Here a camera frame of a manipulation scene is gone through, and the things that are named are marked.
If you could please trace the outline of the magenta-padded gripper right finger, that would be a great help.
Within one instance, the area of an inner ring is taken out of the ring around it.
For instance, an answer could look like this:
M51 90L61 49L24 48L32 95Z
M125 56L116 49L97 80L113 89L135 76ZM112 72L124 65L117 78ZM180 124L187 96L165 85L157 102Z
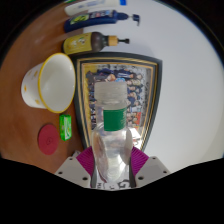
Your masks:
M149 157L136 147L132 149L129 167L132 188L144 187L169 174L168 168L156 156Z

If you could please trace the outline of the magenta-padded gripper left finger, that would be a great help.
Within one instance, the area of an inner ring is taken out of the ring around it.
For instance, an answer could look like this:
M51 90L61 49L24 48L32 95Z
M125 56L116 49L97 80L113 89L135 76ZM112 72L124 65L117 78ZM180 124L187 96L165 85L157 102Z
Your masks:
M95 188L97 173L91 147L76 156L68 157L55 174L84 188Z

